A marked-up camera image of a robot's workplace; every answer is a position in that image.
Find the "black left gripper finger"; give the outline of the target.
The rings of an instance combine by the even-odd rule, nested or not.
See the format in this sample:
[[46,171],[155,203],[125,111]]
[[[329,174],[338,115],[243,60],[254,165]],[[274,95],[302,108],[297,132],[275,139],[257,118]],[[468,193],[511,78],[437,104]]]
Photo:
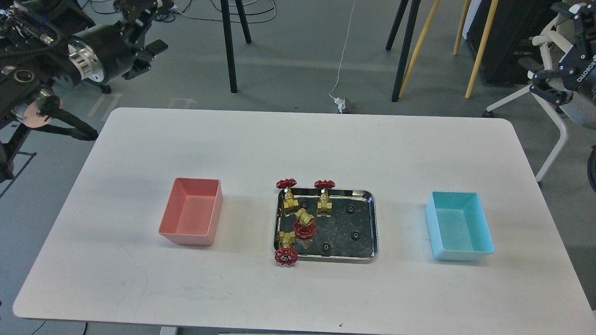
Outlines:
[[146,32],[151,22],[174,6],[172,0],[115,0],[113,9],[121,15],[115,26],[122,33]]
[[168,49],[168,45],[165,42],[155,40],[146,47],[132,50],[132,65],[130,66],[130,70],[123,74],[123,78],[130,80],[151,70],[151,62],[155,59],[156,55],[166,51],[166,49]]

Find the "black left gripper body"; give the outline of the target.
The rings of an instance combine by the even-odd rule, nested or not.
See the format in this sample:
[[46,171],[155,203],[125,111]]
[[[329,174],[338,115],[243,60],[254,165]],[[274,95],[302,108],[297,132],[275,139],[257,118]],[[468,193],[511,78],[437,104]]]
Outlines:
[[131,70],[134,53],[113,25],[97,25],[69,39],[69,60],[82,79],[107,83]]

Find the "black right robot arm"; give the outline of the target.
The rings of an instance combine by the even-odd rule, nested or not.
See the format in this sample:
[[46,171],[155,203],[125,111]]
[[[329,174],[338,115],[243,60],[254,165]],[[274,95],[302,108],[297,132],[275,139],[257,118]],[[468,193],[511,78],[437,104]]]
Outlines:
[[519,63],[528,70],[530,92],[559,108],[581,127],[595,129],[595,2],[551,6],[558,16],[573,23],[573,41],[556,30],[557,19],[542,34],[532,38],[533,45],[555,44],[564,52],[556,67],[549,51],[542,51],[543,64],[531,59]]

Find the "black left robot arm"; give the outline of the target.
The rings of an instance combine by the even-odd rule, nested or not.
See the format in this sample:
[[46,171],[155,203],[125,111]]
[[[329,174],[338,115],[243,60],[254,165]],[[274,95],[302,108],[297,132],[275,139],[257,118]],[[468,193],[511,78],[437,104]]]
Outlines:
[[19,122],[1,144],[2,181],[14,178],[14,157],[32,130],[96,140],[93,127],[62,108],[53,85],[88,82],[108,94],[112,79],[149,71],[168,46],[145,44],[145,34],[172,8],[171,0],[116,0],[119,20],[96,25],[75,0],[1,2],[1,126]]

